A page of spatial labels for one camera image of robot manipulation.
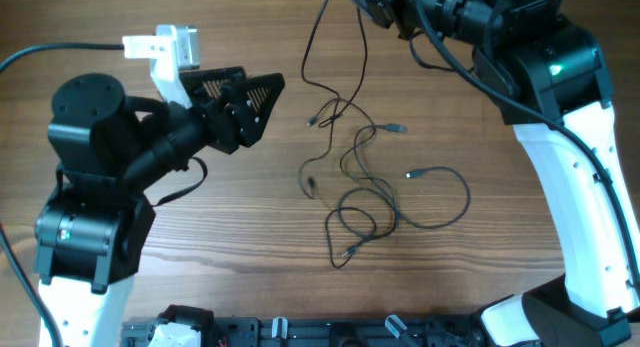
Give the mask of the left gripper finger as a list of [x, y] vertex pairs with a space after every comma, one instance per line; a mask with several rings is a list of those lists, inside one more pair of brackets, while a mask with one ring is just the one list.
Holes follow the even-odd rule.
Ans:
[[241, 137], [261, 137], [271, 112], [285, 86], [281, 73], [246, 79], [239, 85], [240, 94], [234, 103], [234, 118]]
[[222, 87], [247, 78], [243, 67], [194, 70], [179, 73], [179, 79], [192, 102], [209, 102], [219, 98]]

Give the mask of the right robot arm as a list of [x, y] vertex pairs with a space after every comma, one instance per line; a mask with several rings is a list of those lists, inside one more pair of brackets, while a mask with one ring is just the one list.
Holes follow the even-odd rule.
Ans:
[[352, 0], [404, 40], [424, 34], [483, 92], [538, 175], [564, 272], [479, 312], [476, 346], [616, 346], [639, 316], [639, 229], [596, 38], [562, 0]]

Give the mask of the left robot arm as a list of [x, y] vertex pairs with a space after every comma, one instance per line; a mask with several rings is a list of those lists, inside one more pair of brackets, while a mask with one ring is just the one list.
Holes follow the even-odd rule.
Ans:
[[183, 72], [187, 101], [130, 96], [113, 76], [65, 82], [48, 139], [56, 185], [36, 224], [35, 269], [45, 306], [40, 342], [111, 346], [155, 219], [146, 190], [200, 152], [258, 142], [285, 86], [241, 67]]

